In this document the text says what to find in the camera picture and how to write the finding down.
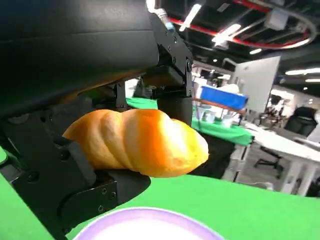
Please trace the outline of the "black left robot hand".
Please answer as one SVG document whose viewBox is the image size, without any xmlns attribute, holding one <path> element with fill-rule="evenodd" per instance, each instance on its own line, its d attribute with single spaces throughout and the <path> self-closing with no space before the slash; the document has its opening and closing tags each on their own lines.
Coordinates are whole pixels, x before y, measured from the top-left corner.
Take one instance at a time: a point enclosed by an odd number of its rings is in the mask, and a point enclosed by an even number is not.
<svg viewBox="0 0 320 240">
<path fill-rule="evenodd" d="M 98 105 L 124 111 L 124 82 L 143 76 L 161 110 L 190 125 L 192 61 L 143 0 L 1 1 L 0 172 L 54 239 L 150 185 L 127 170 L 102 176 L 60 135 L 70 100 L 105 87 Z"/>
</svg>

